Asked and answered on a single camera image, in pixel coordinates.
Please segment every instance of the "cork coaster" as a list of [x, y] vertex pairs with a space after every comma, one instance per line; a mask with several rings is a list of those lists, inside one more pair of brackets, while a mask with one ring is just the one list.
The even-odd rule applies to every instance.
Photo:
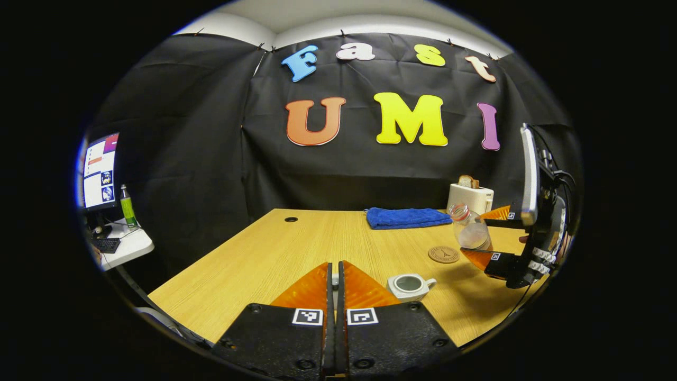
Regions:
[[458, 251], [448, 246], [433, 247], [428, 251], [428, 256], [439, 263], [454, 263], [459, 259]]

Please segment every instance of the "letter m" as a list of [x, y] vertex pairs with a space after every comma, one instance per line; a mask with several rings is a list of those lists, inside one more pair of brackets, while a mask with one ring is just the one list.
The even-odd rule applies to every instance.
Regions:
[[442, 129], [442, 114], [440, 107], [442, 99], [432, 95], [422, 95], [414, 110], [411, 111], [406, 103], [395, 93], [378, 93], [374, 99], [381, 105], [381, 133], [376, 141], [382, 144], [397, 144], [401, 140], [395, 131], [395, 124], [404, 138], [413, 143], [418, 130], [423, 126], [423, 133], [418, 141], [427, 146], [446, 146], [447, 138]]

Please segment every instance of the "folded towel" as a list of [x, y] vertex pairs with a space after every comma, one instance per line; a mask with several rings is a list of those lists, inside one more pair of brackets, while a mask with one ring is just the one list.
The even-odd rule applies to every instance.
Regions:
[[366, 209], [367, 221], [373, 229], [407, 229], [451, 224], [452, 218], [435, 209]]

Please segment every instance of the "black curtain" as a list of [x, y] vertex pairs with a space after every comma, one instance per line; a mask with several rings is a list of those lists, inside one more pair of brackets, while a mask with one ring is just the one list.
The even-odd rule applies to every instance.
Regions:
[[120, 132], [116, 184], [172, 277], [247, 225], [240, 126], [263, 50], [218, 35], [175, 35], [102, 105], [90, 138]]
[[[375, 59], [339, 60], [341, 45], [353, 42], [370, 44]], [[445, 65], [423, 64], [417, 44], [436, 47]], [[282, 61], [308, 45], [319, 48], [317, 70], [294, 83]], [[480, 77], [467, 56], [484, 62], [496, 82]], [[404, 137], [379, 144], [374, 95], [381, 92], [399, 94], [410, 109], [422, 95], [440, 97], [447, 146]], [[314, 101], [307, 126], [319, 131], [326, 117], [320, 101], [331, 97], [346, 99], [336, 138], [321, 146], [291, 142], [285, 106]], [[479, 102], [497, 110], [498, 151], [481, 145]], [[580, 176], [566, 112], [514, 54], [497, 61], [388, 33], [325, 37], [267, 53], [200, 34], [172, 36], [135, 65], [102, 106], [90, 138], [120, 132], [115, 181], [127, 185], [172, 277], [276, 207], [444, 208], [461, 174], [493, 189], [494, 207], [516, 204], [523, 195], [525, 122], [551, 126], [540, 131], [558, 164]]]
[[[346, 43], [370, 44], [375, 59], [339, 60], [335, 54]], [[445, 65], [423, 64], [416, 57], [416, 44], [436, 47]], [[308, 45], [319, 48], [313, 52], [317, 70], [293, 83], [290, 69], [281, 62]], [[496, 82], [481, 78], [467, 56], [486, 63]], [[566, 124], [568, 119], [552, 98], [538, 98], [536, 104], [523, 96], [522, 91], [530, 89], [520, 84], [528, 75], [514, 71], [520, 74], [515, 83], [502, 61], [437, 40], [388, 33], [314, 39], [267, 54], [251, 81], [243, 127], [250, 217], [259, 218], [275, 207], [444, 208], [449, 185], [461, 174], [493, 189], [494, 207], [520, 202], [524, 158], [519, 128], [524, 122]], [[440, 97], [448, 145], [425, 146], [418, 139], [410, 144], [404, 138], [399, 144], [379, 144], [381, 107], [373, 97], [380, 92], [399, 94], [412, 110], [424, 94]], [[329, 97], [346, 99], [336, 138], [321, 146], [292, 143], [286, 136], [285, 105], [313, 100], [307, 126], [318, 131], [325, 122], [320, 100]], [[499, 151], [481, 146], [484, 124], [478, 102], [497, 109]]]

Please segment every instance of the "desk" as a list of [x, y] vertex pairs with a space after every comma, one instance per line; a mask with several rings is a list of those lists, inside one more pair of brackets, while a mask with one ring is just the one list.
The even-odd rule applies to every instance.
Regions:
[[[296, 222], [285, 222], [297, 217]], [[494, 249], [521, 254], [524, 230], [489, 227]], [[274, 209], [153, 291], [149, 297], [172, 318], [216, 342], [251, 302], [271, 303], [323, 262], [347, 260], [385, 285], [418, 273], [437, 285], [422, 300], [456, 345], [500, 323], [524, 294], [491, 279], [462, 254], [442, 264], [435, 246], [459, 248], [452, 225], [372, 230], [365, 212]], [[527, 298], [543, 284], [533, 285]]]
[[108, 238], [121, 238], [120, 245], [112, 254], [101, 253], [101, 268], [108, 271], [115, 266], [120, 266], [125, 262], [136, 259], [144, 254], [153, 251], [155, 245], [144, 230], [138, 230], [132, 233], [132, 230], [125, 225], [125, 219], [117, 220], [115, 223], [107, 224], [113, 228]]

